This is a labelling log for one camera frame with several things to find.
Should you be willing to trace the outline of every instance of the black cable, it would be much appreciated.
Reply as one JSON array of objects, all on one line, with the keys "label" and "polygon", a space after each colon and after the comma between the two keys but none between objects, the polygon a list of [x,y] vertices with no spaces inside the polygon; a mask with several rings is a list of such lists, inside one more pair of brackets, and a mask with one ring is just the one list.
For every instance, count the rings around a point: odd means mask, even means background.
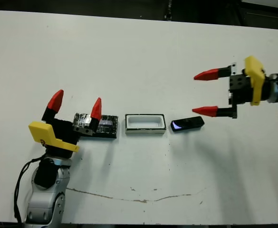
[{"label": "black cable", "polygon": [[17,199],[19,197],[20,180],[21,180],[22,176],[24,175],[24,173],[29,168],[31,163],[38,162],[38,161],[42,160],[45,156],[46,156],[46,153],[44,155],[40,156],[39,158],[34,158],[34,159],[30,160],[29,162],[27,162],[24,165],[24,167],[21,169],[20,174],[19,174],[19,178],[16,182],[16,186],[15,186],[15,190],[14,190],[14,217],[17,219],[17,223],[18,223],[18,226],[20,228],[22,227],[22,222],[21,222],[21,216],[20,216],[20,213],[19,213],[19,207],[17,206]]}]

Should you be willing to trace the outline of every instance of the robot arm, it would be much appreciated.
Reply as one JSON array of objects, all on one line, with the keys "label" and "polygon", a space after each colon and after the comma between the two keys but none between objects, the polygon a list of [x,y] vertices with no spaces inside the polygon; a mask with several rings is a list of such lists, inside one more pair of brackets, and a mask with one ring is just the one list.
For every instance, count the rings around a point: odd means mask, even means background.
[{"label": "robot arm", "polygon": [[245,59],[245,69],[242,70],[242,74],[237,75],[235,67],[236,64],[233,63],[226,68],[212,69],[194,77],[195,80],[202,81],[229,77],[231,107],[200,107],[193,109],[194,112],[211,117],[229,116],[236,119],[239,104],[250,102],[251,106],[255,106],[265,100],[269,103],[278,103],[278,74],[266,76],[263,65],[253,56]]},{"label": "robot arm", "polygon": [[[79,147],[77,142],[82,133],[75,131],[70,121],[55,118],[63,99],[63,90],[59,90],[49,101],[43,114],[42,122],[32,122],[29,125],[34,141],[46,148],[46,153],[28,162],[22,169],[14,193],[14,214],[18,224],[22,221],[17,206],[20,178],[32,162],[39,162],[32,175],[33,193],[29,201],[26,228],[56,228],[61,223],[64,206],[65,191],[69,182],[69,168],[73,152]],[[96,132],[101,114],[101,98],[98,98],[90,115],[90,124],[85,128],[85,135]]]}]

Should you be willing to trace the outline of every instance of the black phone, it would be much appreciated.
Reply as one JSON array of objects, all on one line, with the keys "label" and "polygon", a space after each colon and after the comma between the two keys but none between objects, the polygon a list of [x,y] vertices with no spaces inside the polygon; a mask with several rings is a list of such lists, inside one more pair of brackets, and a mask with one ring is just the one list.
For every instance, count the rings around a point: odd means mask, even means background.
[{"label": "black phone", "polygon": [[204,121],[201,118],[201,116],[185,118],[180,120],[173,120],[171,122],[171,127],[174,132],[178,132],[186,129],[198,128],[198,127],[202,127],[203,125],[204,125]]}]

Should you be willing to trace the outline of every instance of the white table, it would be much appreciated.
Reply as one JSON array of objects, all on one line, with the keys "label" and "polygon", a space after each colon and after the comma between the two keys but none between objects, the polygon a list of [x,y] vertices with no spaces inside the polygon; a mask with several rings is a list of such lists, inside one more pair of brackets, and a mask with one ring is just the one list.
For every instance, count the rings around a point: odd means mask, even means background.
[{"label": "white table", "polygon": [[[28,124],[64,89],[58,118],[89,113],[98,96],[119,116],[116,140],[78,143],[64,223],[278,223],[278,104],[204,117],[200,131],[169,127],[192,108],[227,107],[227,78],[192,78],[232,62],[240,72],[249,55],[278,73],[278,30],[0,11],[0,221],[16,221],[19,171],[44,152]],[[126,136],[124,115],[137,113],[165,114],[166,133]],[[21,182],[23,219],[35,167]]]}]

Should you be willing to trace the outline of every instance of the yellow plastic part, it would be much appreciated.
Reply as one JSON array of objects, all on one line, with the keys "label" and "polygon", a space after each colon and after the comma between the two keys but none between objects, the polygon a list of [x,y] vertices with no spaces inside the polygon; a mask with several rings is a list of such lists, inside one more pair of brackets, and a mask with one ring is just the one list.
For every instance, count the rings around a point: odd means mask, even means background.
[{"label": "yellow plastic part", "polygon": [[77,145],[57,139],[54,135],[52,125],[50,124],[33,121],[29,124],[29,129],[34,141],[38,143],[78,152],[79,147]]},{"label": "yellow plastic part", "polygon": [[250,76],[251,87],[253,88],[251,105],[259,105],[265,80],[262,63],[260,63],[254,56],[247,57],[245,59],[245,73]]}]

